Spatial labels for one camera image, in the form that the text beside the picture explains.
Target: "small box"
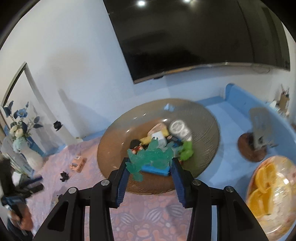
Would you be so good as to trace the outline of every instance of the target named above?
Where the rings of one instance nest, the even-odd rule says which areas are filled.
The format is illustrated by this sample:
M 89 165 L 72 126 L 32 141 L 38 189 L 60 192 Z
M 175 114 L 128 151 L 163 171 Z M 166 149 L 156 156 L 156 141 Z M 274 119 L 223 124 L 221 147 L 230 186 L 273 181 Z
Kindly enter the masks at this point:
M 86 158 L 82 156 L 75 156 L 72 163 L 70 164 L 70 169 L 76 172 L 81 172 L 86 162 Z

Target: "brown round tray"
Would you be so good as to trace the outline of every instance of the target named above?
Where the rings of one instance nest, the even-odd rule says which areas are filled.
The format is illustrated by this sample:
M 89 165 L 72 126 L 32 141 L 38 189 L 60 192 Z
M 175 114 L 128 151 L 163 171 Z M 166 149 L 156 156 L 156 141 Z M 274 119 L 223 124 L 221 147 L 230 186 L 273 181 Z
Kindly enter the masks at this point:
M 239 137 L 237 141 L 238 149 L 240 153 L 249 161 L 262 161 L 266 156 L 266 148 L 261 148 L 260 150 L 253 150 L 249 145 L 249 135 L 250 133 L 244 133 Z
M 193 156 L 184 161 L 183 169 L 193 177 L 201 174 L 214 158 L 219 146 L 220 133 L 216 119 L 201 104 L 183 99 L 162 99 L 139 105 L 114 121 L 103 135 L 97 153 L 102 174 L 108 177 L 119 168 L 130 141 L 147 136 L 156 124 L 167 126 L 174 120 L 183 120 L 192 131 Z M 142 182 L 130 175 L 127 191 L 138 194 L 156 194 L 174 189 L 171 176 L 142 173 Z

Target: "hand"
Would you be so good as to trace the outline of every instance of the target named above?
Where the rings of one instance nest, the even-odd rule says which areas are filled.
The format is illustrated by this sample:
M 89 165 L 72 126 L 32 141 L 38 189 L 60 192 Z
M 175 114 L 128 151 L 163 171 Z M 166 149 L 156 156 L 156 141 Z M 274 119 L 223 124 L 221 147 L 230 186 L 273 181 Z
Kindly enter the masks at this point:
M 20 218 L 18 215 L 15 214 L 14 211 L 9 210 L 8 217 L 10 218 L 14 226 L 19 227 L 20 229 L 23 229 L 23 230 L 31 231 L 33 228 L 33 221 L 27 205 L 22 209 L 21 213 L 22 213 L 22 221 L 20 223 L 20 226 L 18 226 L 17 224 L 17 222 L 20 221 Z

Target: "television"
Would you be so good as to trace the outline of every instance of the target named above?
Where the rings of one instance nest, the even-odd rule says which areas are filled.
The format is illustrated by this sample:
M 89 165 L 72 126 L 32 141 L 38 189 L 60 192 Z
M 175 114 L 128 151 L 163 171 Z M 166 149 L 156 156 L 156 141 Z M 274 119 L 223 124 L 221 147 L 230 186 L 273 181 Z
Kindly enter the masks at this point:
M 134 83 L 198 67 L 290 70 L 279 18 L 259 0 L 104 0 Z

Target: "ceiling light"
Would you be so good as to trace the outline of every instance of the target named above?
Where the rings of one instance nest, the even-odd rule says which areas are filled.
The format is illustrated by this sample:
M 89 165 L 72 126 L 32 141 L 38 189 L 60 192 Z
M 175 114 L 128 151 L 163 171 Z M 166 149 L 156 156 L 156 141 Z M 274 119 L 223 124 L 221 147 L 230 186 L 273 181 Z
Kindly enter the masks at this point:
M 140 0 L 140 1 L 137 2 L 137 5 L 139 7 L 144 7 L 146 5 L 146 2 L 144 0 Z

